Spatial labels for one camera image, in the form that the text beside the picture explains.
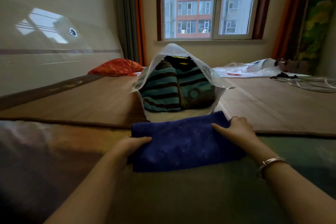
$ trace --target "person's left hand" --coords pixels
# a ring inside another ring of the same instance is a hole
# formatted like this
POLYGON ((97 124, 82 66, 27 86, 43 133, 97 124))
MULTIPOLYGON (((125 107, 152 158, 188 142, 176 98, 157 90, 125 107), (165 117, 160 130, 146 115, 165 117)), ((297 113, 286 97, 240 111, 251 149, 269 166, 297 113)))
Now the person's left hand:
POLYGON ((115 164, 118 165, 119 169, 124 169, 127 164, 127 158, 133 154, 140 146, 145 143, 149 143, 152 140, 151 137, 123 137, 120 139, 106 156, 113 160, 115 164))

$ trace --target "teal striped fabric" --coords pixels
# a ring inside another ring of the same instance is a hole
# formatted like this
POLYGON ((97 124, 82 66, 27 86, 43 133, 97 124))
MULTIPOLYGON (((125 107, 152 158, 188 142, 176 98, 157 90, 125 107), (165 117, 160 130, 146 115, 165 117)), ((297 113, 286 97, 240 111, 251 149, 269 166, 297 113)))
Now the teal striped fabric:
POLYGON ((145 109, 160 112, 197 109, 215 101, 215 86, 191 62, 188 60, 188 66, 179 63, 179 69, 167 60, 157 65, 140 90, 145 109))

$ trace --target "red cushion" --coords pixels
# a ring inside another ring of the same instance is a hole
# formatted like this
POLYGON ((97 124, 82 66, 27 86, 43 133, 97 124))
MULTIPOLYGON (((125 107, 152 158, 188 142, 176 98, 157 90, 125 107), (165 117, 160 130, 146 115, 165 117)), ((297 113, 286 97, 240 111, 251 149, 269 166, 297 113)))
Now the red cushion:
POLYGON ((89 74, 100 74, 109 76, 135 76, 135 72, 141 72, 142 70, 143 67, 135 61, 128 59, 113 59, 105 62, 99 67, 92 69, 89 74))

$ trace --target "forearm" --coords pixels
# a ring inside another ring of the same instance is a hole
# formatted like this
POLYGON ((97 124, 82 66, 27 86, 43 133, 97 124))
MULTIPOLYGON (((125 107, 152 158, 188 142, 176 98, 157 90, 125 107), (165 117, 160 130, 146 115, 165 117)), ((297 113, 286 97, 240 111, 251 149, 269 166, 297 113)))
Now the forearm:
MULTIPOLYGON (((258 166, 262 165, 263 161, 278 157, 259 140, 249 143, 247 152, 258 166)), ((264 176, 293 223, 335 223, 336 201, 288 164, 273 163, 265 169, 264 176)))
POLYGON ((108 154, 103 156, 45 223, 104 223, 119 172, 115 160, 108 154))

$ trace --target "building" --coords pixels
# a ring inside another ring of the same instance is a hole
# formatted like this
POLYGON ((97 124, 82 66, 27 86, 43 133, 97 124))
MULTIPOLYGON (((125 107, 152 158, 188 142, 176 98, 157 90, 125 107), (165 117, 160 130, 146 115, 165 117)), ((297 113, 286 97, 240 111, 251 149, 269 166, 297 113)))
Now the building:
MULTIPOLYGON (((219 34, 246 34, 253 0, 222 0, 219 34)), ((165 0, 165 38, 209 38, 213 0, 165 0)))

